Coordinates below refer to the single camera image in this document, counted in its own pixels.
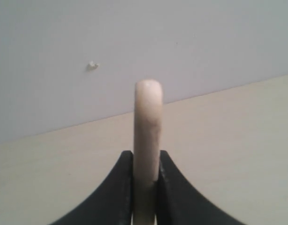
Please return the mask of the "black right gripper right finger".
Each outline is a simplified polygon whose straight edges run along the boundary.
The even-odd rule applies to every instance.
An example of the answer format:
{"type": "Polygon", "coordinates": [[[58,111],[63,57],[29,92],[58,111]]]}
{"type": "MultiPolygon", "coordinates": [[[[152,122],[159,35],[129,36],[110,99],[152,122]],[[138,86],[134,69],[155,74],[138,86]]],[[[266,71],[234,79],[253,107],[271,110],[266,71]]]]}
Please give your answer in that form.
{"type": "Polygon", "coordinates": [[[167,151],[160,152],[156,220],[159,225],[242,225],[184,177],[167,151]]]}

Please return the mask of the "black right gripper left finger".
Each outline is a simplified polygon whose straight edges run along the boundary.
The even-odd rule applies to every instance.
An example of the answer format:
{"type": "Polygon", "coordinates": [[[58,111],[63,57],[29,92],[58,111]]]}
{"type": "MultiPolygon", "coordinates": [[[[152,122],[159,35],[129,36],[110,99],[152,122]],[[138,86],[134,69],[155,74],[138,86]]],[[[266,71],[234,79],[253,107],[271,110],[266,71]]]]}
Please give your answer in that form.
{"type": "Polygon", "coordinates": [[[54,225],[129,225],[133,210],[133,153],[123,151],[110,173],[82,203],[54,225]]]}

